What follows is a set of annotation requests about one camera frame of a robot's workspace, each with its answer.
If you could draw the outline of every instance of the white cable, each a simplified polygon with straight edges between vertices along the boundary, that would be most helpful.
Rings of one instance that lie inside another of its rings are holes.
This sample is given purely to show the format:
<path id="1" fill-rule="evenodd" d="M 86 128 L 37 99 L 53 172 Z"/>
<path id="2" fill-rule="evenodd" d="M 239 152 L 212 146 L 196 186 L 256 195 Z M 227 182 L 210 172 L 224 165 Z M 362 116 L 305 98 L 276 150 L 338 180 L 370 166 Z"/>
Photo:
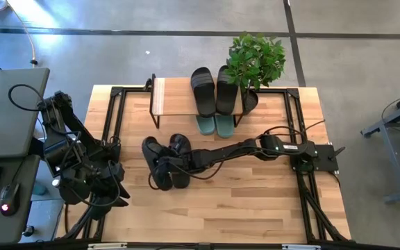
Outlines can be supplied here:
<path id="1" fill-rule="evenodd" d="M 33 46 L 33 42 L 32 42 L 32 38 L 31 38 L 31 34 L 28 33 L 26 26 L 24 25 L 24 22 L 21 20 L 21 17 L 19 17 L 18 13 L 15 11 L 15 9 L 12 7 L 12 5 L 10 4 L 10 2 L 8 0 L 7 4 L 9 5 L 9 7 L 12 9 L 12 11 L 14 12 L 14 14 L 18 17 L 18 20 L 21 22 L 24 31 L 26 32 L 27 36 L 28 36 L 28 40 L 31 42 L 31 47 L 32 47 L 32 60 L 36 60 L 36 56 L 35 56 L 35 46 Z"/>

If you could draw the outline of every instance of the wooden shelf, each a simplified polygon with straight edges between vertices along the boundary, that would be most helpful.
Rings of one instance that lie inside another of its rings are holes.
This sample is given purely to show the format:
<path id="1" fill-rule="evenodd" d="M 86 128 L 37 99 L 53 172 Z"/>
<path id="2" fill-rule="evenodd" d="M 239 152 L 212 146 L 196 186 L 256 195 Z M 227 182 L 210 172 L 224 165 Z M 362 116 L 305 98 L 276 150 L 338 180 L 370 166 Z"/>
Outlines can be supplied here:
<path id="1" fill-rule="evenodd" d="M 155 78 L 153 83 L 153 115 L 198 115 L 191 78 Z M 242 114 L 242 97 L 237 95 L 233 115 Z"/>

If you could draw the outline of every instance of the potted plant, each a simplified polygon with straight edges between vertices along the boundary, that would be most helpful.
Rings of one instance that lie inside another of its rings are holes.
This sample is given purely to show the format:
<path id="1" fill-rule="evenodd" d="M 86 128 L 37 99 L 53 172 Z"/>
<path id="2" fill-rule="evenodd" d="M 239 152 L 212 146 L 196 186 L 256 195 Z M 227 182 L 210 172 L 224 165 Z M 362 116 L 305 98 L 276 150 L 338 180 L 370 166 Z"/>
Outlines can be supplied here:
<path id="1" fill-rule="evenodd" d="M 281 41 L 274 42 L 275 37 L 264 37 L 263 34 L 252 36 L 243 33 L 233 39 L 229 48 L 230 58 L 226 60 L 230 76 L 229 84 L 240 86 L 244 100 L 244 114 L 247 115 L 258 104 L 256 90 L 261 85 L 269 86 L 283 72 L 285 49 Z"/>

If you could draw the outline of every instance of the green leaves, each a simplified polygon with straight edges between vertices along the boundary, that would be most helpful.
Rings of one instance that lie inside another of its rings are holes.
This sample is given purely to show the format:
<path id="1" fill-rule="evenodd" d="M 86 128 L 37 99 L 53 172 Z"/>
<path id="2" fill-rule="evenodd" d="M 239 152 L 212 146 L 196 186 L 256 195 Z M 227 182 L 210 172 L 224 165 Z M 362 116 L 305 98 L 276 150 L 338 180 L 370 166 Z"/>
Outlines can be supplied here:
<path id="1" fill-rule="evenodd" d="M 244 55 L 245 60 L 249 60 L 251 57 L 253 57 L 253 54 L 249 51 Z"/>
<path id="2" fill-rule="evenodd" d="M 228 83 L 239 85 L 242 90 L 251 86 L 258 89 L 281 77 L 285 49 L 281 40 L 274 42 L 274 39 L 260 33 L 257 36 L 242 33 L 239 38 L 233 38 L 230 58 L 226 60 L 225 73 L 231 77 Z"/>

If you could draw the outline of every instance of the black plant pot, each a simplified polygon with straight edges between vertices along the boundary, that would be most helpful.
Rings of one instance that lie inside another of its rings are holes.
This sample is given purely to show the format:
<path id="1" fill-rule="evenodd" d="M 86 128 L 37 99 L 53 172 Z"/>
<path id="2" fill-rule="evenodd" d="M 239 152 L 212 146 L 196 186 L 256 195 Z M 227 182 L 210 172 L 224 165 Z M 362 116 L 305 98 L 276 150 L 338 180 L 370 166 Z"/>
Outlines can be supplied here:
<path id="1" fill-rule="evenodd" d="M 258 96 L 254 90 L 247 90 L 242 94 L 244 99 L 243 115 L 248 115 L 258 104 Z"/>

